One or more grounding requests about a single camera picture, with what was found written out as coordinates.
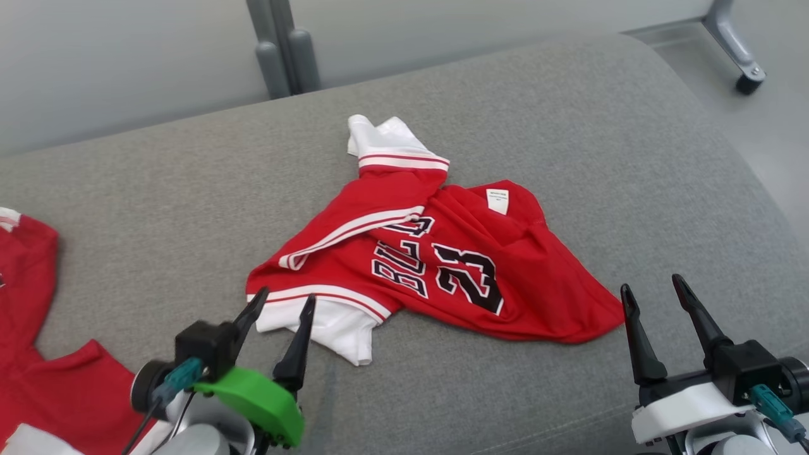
striped trim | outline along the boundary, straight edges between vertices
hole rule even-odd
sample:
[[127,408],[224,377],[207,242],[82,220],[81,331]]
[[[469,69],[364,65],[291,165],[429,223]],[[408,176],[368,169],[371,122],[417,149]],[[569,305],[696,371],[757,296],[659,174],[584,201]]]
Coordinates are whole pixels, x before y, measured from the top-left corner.
[[[346,304],[361,309],[375,321],[382,324],[391,316],[391,310],[381,303],[364,296],[359,292],[351,291],[344,287],[329,286],[325,284],[312,284],[309,286],[292,287],[283,291],[270,292],[267,295],[267,304],[296,303],[303,305],[309,294],[317,294],[319,297],[328,297],[329,300],[340,304]],[[248,295],[248,301],[252,300],[255,294]]]
[[448,171],[450,168],[449,159],[444,159],[436,155],[424,155],[417,153],[372,153],[364,155],[359,159],[359,167],[364,166],[393,166],[394,168],[415,168],[415,169],[440,169]]
[[285,269],[300,270],[307,256],[315,251],[327,248],[351,236],[356,236],[357,234],[370,231],[371,229],[410,221],[418,218],[423,211],[424,206],[415,206],[409,209],[380,211],[352,219],[348,223],[330,232],[313,245],[281,256],[281,259],[278,260],[278,265]]

red fabric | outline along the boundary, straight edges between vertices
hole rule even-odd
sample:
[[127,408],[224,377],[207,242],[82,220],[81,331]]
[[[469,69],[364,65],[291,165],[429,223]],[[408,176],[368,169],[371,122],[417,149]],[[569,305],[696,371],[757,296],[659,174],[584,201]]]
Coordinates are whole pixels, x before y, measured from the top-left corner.
[[27,423],[85,455],[120,453],[141,416],[133,374],[95,340],[45,361],[33,343],[56,283],[57,233],[23,216],[0,227],[0,443]]
[[[385,309],[404,307],[506,339],[585,342],[623,321],[621,304],[550,232],[527,189],[510,181],[439,189],[446,171],[395,165],[400,162],[361,167],[360,178],[250,274],[248,294],[262,286],[271,291],[265,313],[273,303],[299,299],[290,297],[295,288],[327,296],[312,287],[329,286],[337,287],[328,289],[330,296],[377,321],[386,318]],[[509,191],[506,215],[489,209],[487,189]],[[423,212],[405,221],[355,228],[336,244],[328,241],[341,238],[335,229],[357,215],[416,205]],[[297,266],[285,261],[302,252]],[[456,254],[464,260],[454,261]]]

white sleeve cuff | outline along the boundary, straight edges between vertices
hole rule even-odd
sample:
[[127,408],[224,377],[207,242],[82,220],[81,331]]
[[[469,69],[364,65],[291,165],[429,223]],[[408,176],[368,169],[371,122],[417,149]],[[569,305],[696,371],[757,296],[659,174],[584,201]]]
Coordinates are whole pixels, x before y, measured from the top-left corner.
[[[256,321],[259,332],[287,328],[296,332],[306,299],[266,304]],[[371,363],[371,330],[379,322],[354,306],[318,296],[311,339],[342,355],[354,366]]]

metal leg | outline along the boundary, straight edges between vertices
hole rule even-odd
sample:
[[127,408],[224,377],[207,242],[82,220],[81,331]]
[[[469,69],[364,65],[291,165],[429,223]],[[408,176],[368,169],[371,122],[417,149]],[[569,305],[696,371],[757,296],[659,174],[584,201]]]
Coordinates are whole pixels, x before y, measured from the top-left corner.
[[754,60],[753,54],[748,50],[741,36],[733,28],[732,5],[733,0],[714,0],[714,4],[711,5],[710,11],[702,23],[742,70],[742,77],[736,83],[736,89],[745,95],[750,95],[764,82],[766,74]]

jersey number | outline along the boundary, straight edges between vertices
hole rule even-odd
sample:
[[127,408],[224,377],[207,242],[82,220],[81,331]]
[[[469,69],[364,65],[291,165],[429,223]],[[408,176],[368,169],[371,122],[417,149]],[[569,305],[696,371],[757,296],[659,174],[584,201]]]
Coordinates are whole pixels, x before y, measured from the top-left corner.
[[[415,222],[385,228],[407,233],[411,237],[421,237],[430,231],[433,223],[434,219],[423,217]],[[371,260],[371,273],[407,287],[425,299],[428,298],[427,286],[422,278],[425,264],[419,255],[419,244],[402,240],[400,247],[406,253],[378,242],[374,255],[379,259]],[[438,259],[447,264],[438,267],[438,274],[435,276],[438,288],[452,295],[460,289],[469,303],[499,315],[503,298],[494,278],[492,260],[474,251],[454,249],[437,243],[433,243],[432,247]],[[479,270],[481,276],[479,280],[475,280],[469,273],[469,267]]]

